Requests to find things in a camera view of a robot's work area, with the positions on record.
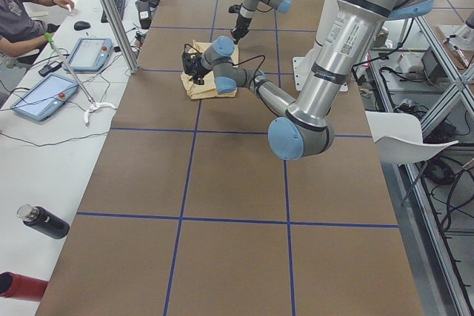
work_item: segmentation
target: keyboard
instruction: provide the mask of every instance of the keyboard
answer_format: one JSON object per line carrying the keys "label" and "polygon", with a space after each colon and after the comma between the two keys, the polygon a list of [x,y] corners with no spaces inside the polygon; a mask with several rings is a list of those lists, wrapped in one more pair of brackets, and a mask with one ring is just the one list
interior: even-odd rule
{"label": "keyboard", "polygon": [[[120,19],[123,20],[126,0],[113,0],[113,2],[116,3],[118,14],[120,14]],[[101,22],[109,22],[107,20],[107,15],[105,14],[105,11],[102,11]]]}

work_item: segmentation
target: black mouse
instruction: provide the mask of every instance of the black mouse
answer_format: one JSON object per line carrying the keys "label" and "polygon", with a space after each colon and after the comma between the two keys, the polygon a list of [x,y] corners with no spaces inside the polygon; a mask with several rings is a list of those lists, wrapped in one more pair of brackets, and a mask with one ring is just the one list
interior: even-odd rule
{"label": "black mouse", "polygon": [[77,21],[74,24],[74,30],[77,30],[77,31],[88,29],[89,27],[90,27],[90,24],[87,21]]}

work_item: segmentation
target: blue electronic device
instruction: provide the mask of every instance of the blue electronic device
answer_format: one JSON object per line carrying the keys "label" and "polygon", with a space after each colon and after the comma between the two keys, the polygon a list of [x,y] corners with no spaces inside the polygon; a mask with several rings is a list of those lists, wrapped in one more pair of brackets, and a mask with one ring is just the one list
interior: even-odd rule
{"label": "blue electronic device", "polygon": [[67,63],[75,72],[95,73],[104,66],[112,51],[110,38],[80,38],[67,58]]}
{"label": "blue electronic device", "polygon": [[77,87],[74,79],[51,73],[17,100],[10,109],[35,121],[43,121],[59,109],[76,92]]}

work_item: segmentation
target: bottle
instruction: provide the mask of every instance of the bottle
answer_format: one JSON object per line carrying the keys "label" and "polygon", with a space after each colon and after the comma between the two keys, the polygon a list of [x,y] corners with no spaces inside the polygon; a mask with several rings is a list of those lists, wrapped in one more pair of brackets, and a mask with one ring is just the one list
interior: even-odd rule
{"label": "bottle", "polygon": [[66,221],[63,221],[41,206],[27,204],[20,206],[16,215],[23,220],[26,226],[56,240],[63,238],[69,232],[69,224]]}

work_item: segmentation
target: hand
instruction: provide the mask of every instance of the hand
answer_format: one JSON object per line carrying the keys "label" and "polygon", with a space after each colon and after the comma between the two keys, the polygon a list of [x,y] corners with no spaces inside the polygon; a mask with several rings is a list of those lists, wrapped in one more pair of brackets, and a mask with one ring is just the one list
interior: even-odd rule
{"label": "hand", "polygon": [[74,9],[74,1],[72,0],[53,0],[53,3],[66,10]]}

